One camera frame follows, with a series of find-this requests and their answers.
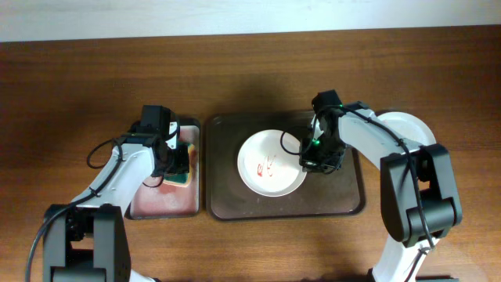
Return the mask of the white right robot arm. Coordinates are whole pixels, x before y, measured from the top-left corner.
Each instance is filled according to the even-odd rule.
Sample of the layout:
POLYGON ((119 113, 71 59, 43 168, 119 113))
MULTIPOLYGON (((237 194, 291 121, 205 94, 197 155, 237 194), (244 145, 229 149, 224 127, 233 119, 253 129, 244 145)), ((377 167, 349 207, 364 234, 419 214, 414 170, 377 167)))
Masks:
POLYGON ((380 172, 380 212, 388 239, 367 279, 415 281, 424 259, 463 217, 449 152, 441 144, 404 137, 361 102, 312 107, 311 136, 300 149, 305 171, 335 172, 350 146, 380 172))

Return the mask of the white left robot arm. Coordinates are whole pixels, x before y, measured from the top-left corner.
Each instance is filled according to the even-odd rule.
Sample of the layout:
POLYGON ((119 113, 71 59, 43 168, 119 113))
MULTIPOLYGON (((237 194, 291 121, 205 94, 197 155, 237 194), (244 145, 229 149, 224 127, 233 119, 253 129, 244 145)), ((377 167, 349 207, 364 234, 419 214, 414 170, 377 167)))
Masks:
POLYGON ((126 134, 95 180, 68 204, 53 204, 36 239, 44 281, 145 281, 132 268, 124 216, 149 177, 189 169, 189 147, 175 136, 126 134))

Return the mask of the pink plate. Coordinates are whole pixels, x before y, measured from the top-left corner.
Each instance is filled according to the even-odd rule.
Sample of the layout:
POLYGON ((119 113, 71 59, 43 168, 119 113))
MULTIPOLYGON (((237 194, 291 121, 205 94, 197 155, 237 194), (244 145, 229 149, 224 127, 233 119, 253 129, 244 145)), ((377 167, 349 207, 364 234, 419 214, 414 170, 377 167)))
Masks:
POLYGON ((237 170, 244 184, 262 196, 282 197, 294 192, 307 173, 296 155, 300 141, 276 129, 257 132, 241 146, 237 170))

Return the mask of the green yellow sponge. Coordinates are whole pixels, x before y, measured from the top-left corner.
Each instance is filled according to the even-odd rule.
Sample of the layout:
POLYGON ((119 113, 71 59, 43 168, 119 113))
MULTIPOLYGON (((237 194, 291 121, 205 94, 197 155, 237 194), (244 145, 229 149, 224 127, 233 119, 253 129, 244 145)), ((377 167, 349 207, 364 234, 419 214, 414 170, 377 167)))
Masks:
POLYGON ((193 178, 192 159, 195 146, 192 143, 178 145, 173 157, 174 165, 164 175, 163 184, 187 187, 193 178))

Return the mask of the white plate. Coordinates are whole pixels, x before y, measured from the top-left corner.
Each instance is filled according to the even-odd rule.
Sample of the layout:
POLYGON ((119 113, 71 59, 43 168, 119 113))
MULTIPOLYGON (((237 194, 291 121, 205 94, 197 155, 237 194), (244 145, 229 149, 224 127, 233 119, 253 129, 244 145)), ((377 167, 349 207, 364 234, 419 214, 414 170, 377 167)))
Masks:
POLYGON ((436 143, 431 129, 418 117, 404 112, 387 112, 377 116, 388 127, 397 133, 424 146, 436 143))

